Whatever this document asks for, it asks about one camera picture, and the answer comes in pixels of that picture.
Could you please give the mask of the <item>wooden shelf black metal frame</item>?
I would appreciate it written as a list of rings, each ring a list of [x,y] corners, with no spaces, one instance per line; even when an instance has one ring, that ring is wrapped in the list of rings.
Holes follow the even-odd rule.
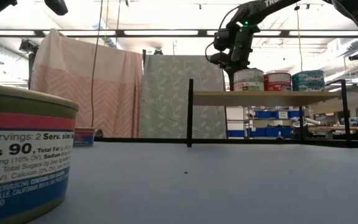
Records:
[[[333,98],[342,99],[342,111],[345,119],[346,146],[352,146],[348,116],[346,81],[329,82],[341,84],[341,92],[315,91],[195,91],[194,80],[189,80],[188,111],[186,127],[186,145],[191,147],[193,140],[193,107],[194,106],[296,106],[300,113],[300,142],[306,142],[304,134],[304,107]]]

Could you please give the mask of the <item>red blue label salmon can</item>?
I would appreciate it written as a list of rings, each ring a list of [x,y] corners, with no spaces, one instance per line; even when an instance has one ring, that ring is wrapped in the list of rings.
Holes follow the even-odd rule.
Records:
[[[95,132],[93,128],[75,128],[73,145],[75,147],[93,146]]]
[[[0,224],[27,223],[65,199],[79,106],[0,85]]]

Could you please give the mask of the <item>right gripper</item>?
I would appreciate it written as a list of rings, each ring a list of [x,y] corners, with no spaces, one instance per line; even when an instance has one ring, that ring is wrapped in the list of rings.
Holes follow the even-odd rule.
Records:
[[[254,34],[260,32],[257,26],[235,25],[230,29],[219,29],[214,34],[214,48],[219,52],[210,57],[210,62],[225,70],[229,89],[234,90],[234,72],[248,69],[249,54]]]

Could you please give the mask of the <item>pink chevron curtain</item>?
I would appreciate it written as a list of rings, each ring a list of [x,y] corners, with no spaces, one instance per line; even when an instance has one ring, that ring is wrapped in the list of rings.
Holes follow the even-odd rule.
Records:
[[[139,137],[142,55],[70,39],[52,29],[36,53],[31,90],[74,101],[76,127]]]

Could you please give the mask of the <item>blue storage bins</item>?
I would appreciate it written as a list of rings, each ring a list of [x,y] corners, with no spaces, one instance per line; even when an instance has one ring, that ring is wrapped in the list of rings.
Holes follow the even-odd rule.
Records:
[[[228,138],[291,139],[300,127],[300,111],[292,106],[228,107],[226,124]]]

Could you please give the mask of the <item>red label seafood can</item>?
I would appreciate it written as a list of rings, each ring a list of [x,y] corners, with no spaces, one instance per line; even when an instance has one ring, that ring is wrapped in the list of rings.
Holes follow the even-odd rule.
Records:
[[[267,83],[291,83],[291,75],[285,72],[273,72],[264,74],[264,82]]]
[[[275,82],[275,83],[266,83],[264,85],[265,91],[292,91],[291,83],[287,82]]]

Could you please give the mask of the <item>green leaf print curtain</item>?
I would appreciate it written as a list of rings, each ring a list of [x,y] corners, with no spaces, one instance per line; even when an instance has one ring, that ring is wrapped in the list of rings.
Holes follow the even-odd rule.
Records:
[[[224,90],[223,71],[204,56],[146,56],[140,100],[141,138],[186,138],[191,79],[197,91]]]

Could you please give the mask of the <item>long LED light bar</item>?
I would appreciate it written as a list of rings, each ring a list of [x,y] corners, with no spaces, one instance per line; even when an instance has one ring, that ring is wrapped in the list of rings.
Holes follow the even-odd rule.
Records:
[[[43,38],[49,34],[46,29],[0,29],[0,37],[6,38]],[[71,29],[59,30],[60,33],[71,38],[118,37],[118,38],[207,38],[213,37],[216,30],[208,29],[132,29],[132,30],[96,30]],[[287,30],[263,29],[254,35],[256,38],[358,38],[358,30]]]

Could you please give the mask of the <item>wooden workbench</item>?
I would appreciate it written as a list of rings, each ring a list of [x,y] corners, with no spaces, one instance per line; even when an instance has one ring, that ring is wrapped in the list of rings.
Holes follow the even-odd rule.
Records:
[[[310,137],[320,136],[326,139],[346,139],[346,130],[344,126],[309,126]],[[358,140],[358,126],[350,127],[352,140]]]

